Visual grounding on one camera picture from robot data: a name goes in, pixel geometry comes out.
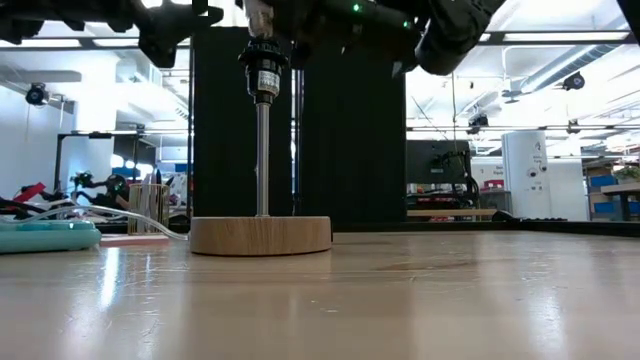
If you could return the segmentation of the teal power strip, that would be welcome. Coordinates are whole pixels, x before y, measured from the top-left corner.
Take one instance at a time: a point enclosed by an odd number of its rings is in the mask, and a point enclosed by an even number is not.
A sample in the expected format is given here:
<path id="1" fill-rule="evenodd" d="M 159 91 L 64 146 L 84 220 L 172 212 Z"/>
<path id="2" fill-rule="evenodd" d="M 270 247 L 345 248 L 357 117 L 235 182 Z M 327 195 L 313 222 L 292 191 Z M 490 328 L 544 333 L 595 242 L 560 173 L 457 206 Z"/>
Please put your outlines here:
<path id="1" fill-rule="evenodd" d="M 0 223 L 0 255 L 82 250 L 101 238 L 95 224 L 84 220 Z"/>

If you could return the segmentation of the black upright panel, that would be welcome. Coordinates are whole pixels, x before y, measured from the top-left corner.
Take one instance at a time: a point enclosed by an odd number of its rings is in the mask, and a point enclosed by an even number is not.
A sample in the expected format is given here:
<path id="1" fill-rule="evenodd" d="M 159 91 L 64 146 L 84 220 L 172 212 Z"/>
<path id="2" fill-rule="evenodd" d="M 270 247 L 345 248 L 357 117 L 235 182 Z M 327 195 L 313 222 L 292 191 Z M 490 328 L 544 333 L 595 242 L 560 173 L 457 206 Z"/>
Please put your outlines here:
<path id="1" fill-rule="evenodd" d="M 304 68 L 300 205 L 334 223 L 406 216 L 405 82 L 365 49 L 315 46 Z"/>
<path id="2" fill-rule="evenodd" d="M 257 117 L 238 56 L 243 27 L 195 35 L 193 209 L 196 217 L 254 216 Z M 289 216 L 292 199 L 291 72 L 270 108 L 269 214 Z"/>

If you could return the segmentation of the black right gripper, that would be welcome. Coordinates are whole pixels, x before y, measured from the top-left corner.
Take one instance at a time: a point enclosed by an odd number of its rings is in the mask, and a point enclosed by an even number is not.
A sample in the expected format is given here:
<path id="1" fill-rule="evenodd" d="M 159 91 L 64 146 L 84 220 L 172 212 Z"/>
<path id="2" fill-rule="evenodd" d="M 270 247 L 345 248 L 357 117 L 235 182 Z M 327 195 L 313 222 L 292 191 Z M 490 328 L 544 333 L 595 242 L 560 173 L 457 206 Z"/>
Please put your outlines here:
<path id="1" fill-rule="evenodd" d="M 303 69 L 312 54 L 307 17 L 313 0 L 273 0 L 274 30 L 292 42 L 291 67 Z M 343 54 L 363 50 L 392 63 L 399 76 L 417 66 L 415 48 L 429 22 L 420 0 L 319 0 L 318 32 Z"/>

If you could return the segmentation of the black monitor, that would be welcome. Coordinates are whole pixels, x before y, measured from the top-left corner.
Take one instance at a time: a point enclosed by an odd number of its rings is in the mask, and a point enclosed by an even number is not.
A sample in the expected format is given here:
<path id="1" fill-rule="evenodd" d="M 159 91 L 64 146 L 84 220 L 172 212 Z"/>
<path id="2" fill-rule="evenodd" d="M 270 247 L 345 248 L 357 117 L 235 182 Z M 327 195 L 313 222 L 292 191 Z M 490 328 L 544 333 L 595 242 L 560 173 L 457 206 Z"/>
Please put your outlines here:
<path id="1" fill-rule="evenodd" d="M 406 180 L 410 184 L 466 184 L 470 157 L 467 141 L 408 140 Z"/>

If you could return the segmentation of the white cylindrical unit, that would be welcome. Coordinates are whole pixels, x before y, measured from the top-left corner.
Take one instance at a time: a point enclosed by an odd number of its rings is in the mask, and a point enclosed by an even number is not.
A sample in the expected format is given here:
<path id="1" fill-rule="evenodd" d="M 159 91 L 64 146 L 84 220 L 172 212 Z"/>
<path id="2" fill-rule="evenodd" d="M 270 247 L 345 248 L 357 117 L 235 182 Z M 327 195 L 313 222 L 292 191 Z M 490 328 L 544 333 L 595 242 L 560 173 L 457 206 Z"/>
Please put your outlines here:
<path id="1" fill-rule="evenodd" d="M 544 131 L 515 131 L 502 136 L 505 187 L 512 214 L 520 218 L 551 216 L 551 194 Z"/>

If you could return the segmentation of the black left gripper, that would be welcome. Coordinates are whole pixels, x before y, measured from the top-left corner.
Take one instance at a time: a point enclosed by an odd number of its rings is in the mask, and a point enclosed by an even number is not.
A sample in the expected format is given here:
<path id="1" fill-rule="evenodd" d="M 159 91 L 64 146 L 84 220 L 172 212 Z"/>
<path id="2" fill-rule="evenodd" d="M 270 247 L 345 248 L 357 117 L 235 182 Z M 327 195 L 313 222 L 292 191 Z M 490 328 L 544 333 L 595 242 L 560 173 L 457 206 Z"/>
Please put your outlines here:
<path id="1" fill-rule="evenodd" d="M 141 0 L 0 0 L 0 40 L 20 45 L 38 35 L 46 21 L 74 31 L 84 31 L 89 22 L 106 23 L 120 33 L 138 24 L 140 50 L 155 66 L 172 68 L 178 45 L 223 17 L 224 10 L 208 0 L 149 8 Z"/>

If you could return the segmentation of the striped glass cup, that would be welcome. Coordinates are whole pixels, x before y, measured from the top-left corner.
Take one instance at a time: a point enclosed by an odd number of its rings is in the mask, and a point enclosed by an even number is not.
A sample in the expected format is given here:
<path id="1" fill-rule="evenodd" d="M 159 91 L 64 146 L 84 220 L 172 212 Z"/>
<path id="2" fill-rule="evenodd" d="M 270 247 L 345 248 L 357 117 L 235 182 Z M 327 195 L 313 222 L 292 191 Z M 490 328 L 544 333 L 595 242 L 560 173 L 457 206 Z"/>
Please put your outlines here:
<path id="1" fill-rule="evenodd" d="M 160 233 L 159 225 L 169 223 L 169 187 L 161 184 L 133 184 L 129 192 L 129 211 L 140 218 L 128 219 L 129 235 Z"/>

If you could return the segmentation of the pink sticky note pad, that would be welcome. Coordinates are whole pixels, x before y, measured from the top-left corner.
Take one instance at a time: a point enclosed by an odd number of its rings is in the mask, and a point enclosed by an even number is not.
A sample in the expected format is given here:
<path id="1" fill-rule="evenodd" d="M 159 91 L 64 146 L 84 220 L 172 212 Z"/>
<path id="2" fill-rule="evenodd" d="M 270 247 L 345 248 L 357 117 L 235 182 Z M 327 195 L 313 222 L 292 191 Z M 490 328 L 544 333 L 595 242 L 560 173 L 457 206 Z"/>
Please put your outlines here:
<path id="1" fill-rule="evenodd" d="M 168 245 L 169 243 L 170 239 L 164 235 L 103 234 L 99 245 L 101 247 L 124 247 Z"/>

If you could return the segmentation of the grey ceiling duct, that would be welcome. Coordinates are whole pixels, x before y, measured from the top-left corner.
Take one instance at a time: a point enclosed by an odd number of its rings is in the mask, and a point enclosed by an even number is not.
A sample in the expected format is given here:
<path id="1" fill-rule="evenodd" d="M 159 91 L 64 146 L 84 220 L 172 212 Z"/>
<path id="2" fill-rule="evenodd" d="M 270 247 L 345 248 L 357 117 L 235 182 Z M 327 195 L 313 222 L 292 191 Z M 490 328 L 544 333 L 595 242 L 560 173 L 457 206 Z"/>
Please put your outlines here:
<path id="1" fill-rule="evenodd" d="M 522 94 L 540 91 L 608 55 L 620 44 L 577 45 L 520 83 Z"/>

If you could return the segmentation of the wooden side table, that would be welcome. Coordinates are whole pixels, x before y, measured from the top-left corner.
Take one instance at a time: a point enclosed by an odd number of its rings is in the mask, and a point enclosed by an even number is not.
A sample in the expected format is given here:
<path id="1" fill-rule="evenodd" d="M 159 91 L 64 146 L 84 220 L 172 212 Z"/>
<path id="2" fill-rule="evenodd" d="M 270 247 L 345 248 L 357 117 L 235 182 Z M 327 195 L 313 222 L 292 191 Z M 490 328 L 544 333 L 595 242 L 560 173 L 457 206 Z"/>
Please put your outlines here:
<path id="1" fill-rule="evenodd" d="M 632 202 L 637 201 L 640 209 L 640 182 L 604 186 L 601 193 L 617 201 L 616 210 L 622 221 L 632 220 Z"/>

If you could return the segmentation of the black aluminium table frame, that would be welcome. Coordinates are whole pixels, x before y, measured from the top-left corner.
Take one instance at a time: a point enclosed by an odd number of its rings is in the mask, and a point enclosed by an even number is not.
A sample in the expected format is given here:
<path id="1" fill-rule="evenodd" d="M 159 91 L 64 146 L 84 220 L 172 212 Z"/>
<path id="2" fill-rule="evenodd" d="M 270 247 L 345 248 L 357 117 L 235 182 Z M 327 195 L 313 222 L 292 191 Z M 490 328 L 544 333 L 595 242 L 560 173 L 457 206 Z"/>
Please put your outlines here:
<path id="1" fill-rule="evenodd" d="M 334 232 L 491 232 L 530 231 L 612 237 L 640 238 L 640 222 L 572 222 L 542 220 L 510 220 L 480 222 L 383 222 L 336 223 L 320 217 L 284 217 L 284 221 L 305 225 L 329 225 Z"/>

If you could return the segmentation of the white cabinet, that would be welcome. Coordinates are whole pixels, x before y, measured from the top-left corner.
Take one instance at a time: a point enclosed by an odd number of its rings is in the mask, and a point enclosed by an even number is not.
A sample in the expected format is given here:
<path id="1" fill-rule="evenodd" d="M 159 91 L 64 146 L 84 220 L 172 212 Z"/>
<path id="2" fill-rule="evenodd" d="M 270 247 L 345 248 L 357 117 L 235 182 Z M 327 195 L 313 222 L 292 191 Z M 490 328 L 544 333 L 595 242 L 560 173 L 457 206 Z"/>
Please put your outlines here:
<path id="1" fill-rule="evenodd" d="M 587 221 L 589 211 L 581 161 L 551 159 L 548 165 L 552 216 Z"/>

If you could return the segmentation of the wooden shelf board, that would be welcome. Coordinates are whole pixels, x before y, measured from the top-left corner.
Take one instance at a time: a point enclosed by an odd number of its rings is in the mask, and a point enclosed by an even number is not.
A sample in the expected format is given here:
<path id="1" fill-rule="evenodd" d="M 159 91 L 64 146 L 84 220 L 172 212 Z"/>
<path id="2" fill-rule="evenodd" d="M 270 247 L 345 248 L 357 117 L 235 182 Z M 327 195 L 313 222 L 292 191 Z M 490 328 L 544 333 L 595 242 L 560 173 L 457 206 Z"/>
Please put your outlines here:
<path id="1" fill-rule="evenodd" d="M 408 217 L 491 217 L 496 209 L 408 210 Z"/>

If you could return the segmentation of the black stand frame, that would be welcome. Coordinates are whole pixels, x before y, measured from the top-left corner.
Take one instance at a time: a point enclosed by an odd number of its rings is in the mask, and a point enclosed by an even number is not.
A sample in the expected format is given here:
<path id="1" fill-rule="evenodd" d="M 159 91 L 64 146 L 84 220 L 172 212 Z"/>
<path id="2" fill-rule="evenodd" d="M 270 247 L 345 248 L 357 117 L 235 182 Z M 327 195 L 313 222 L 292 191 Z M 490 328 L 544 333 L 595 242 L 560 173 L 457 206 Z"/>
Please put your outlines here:
<path id="1" fill-rule="evenodd" d="M 61 160 L 63 142 L 67 137 L 86 137 L 94 140 L 104 140 L 113 138 L 132 138 L 133 139 L 133 169 L 131 170 L 132 181 L 136 182 L 137 177 L 135 171 L 138 164 L 138 149 L 139 143 L 142 142 L 144 137 L 160 136 L 161 138 L 169 135 L 186 135 L 187 139 L 191 141 L 194 137 L 194 133 L 187 129 L 160 129 L 160 130 L 111 130 L 111 131 L 86 131 L 86 130 L 72 130 L 68 133 L 59 133 L 56 139 L 56 155 L 54 165 L 54 179 L 53 187 L 55 190 L 62 190 L 61 185 Z"/>

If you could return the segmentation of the lamp with round wooden base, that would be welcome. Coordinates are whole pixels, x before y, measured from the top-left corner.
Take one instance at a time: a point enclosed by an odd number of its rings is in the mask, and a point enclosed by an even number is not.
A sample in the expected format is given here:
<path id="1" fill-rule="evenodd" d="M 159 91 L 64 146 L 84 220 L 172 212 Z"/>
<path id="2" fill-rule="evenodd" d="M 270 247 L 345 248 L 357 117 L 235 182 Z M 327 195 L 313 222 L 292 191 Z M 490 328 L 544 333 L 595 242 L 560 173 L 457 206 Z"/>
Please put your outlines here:
<path id="1" fill-rule="evenodd" d="M 238 257 L 328 251 L 333 245 L 328 217 L 270 214 L 270 108 L 279 95 L 287 57 L 275 40 L 253 37 L 238 61 L 244 67 L 247 92 L 253 98 L 257 117 L 256 215 L 194 218 L 188 236 L 190 251 L 199 255 Z"/>

